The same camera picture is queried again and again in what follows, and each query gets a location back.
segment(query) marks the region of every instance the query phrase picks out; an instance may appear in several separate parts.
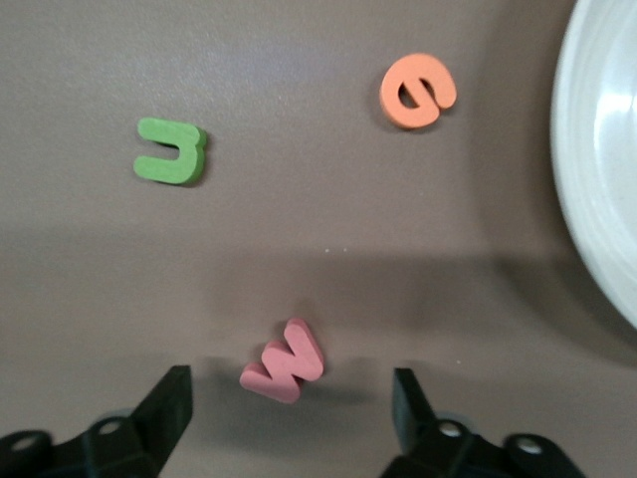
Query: green foam letter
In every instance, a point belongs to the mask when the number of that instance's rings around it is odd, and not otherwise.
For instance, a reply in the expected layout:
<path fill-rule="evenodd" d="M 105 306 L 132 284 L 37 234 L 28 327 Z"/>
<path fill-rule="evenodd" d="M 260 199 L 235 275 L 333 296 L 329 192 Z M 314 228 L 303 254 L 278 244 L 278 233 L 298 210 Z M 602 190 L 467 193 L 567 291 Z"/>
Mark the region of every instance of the green foam letter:
<path fill-rule="evenodd" d="M 206 132 L 194 124 L 167 119 L 143 118 L 137 125 L 139 135 L 148 141 L 179 148 L 177 159 L 140 156 L 135 160 L 135 173 L 145 179 L 168 184 L 196 181 L 203 172 Z"/>

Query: screw hole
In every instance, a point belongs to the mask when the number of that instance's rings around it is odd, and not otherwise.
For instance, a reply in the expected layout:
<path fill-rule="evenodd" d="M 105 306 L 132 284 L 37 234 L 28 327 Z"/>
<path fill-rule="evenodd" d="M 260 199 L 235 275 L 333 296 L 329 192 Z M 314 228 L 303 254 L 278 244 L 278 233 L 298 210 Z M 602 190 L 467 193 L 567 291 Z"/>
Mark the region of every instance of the screw hole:
<path fill-rule="evenodd" d="M 518 438 L 518 448 L 530 455 L 541 454 L 541 446 L 530 438 Z"/>
<path fill-rule="evenodd" d="M 25 436 L 24 438 L 19 439 L 13 445 L 11 445 L 11 451 L 24 451 L 28 448 L 31 448 L 36 442 L 36 437 L 34 435 Z"/>
<path fill-rule="evenodd" d="M 450 438 L 458 438 L 462 435 L 462 431 L 451 421 L 444 421 L 440 424 L 438 429 L 442 432 L 443 435 L 446 435 Z"/>
<path fill-rule="evenodd" d="M 117 431 L 118 429 L 119 429 L 119 422 L 110 421 L 109 423 L 105 423 L 104 425 L 102 425 L 98 433 L 100 435 L 109 435 L 113 433 L 114 431 Z"/>

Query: pink foam letter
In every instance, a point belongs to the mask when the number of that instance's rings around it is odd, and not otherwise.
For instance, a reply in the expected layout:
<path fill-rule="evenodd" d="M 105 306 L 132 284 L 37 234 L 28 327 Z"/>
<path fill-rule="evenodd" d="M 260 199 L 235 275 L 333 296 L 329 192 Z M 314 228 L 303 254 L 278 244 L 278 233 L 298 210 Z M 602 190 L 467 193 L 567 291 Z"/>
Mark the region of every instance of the pink foam letter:
<path fill-rule="evenodd" d="M 283 403 L 301 396 L 303 380 L 314 381 L 323 373 L 323 357 L 308 324 L 290 319 L 284 331 L 288 344 L 269 342 L 261 363 L 248 363 L 239 382 L 244 388 Z"/>

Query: brown table surface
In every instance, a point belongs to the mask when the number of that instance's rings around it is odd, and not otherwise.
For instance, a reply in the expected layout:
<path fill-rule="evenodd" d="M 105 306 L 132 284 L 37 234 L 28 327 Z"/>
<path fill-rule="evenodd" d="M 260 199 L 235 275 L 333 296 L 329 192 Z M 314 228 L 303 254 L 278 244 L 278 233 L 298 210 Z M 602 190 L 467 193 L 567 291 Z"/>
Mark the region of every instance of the brown table surface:
<path fill-rule="evenodd" d="M 391 374 L 500 444 L 543 434 L 637 476 L 637 333 L 582 265 L 549 154 L 573 2 L 27 1 L 0 8 L 0 436 L 62 441 L 176 363 L 195 415 L 163 477 L 375 477 Z M 413 52 L 456 105 L 394 127 Z M 208 132 L 192 187 L 146 181 L 144 117 Z M 245 363 L 305 318 L 327 371 L 281 405 Z"/>

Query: white bowl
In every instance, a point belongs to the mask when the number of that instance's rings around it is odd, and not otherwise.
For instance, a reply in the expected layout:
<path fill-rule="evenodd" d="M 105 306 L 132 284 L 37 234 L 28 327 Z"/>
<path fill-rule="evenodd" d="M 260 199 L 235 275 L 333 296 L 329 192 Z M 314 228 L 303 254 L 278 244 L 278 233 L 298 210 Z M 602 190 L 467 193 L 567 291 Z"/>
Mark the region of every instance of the white bowl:
<path fill-rule="evenodd" d="M 553 91 L 551 144 L 575 244 L 637 328 L 637 2 L 579 0 Z"/>

